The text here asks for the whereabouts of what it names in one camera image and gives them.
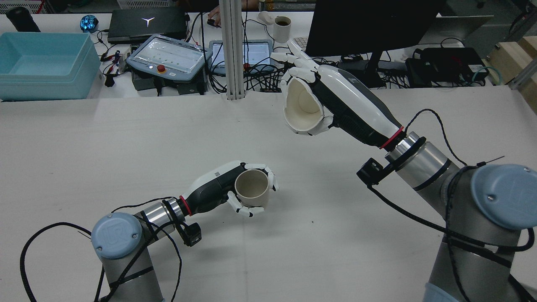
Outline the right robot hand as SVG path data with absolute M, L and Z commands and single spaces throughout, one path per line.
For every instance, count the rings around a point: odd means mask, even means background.
M 290 53 L 271 53 L 289 63 L 279 87 L 286 98 L 284 119 L 294 133 L 317 135 L 341 128 L 360 142 L 393 151 L 404 138 L 403 126 L 357 77 L 320 65 L 290 40 Z

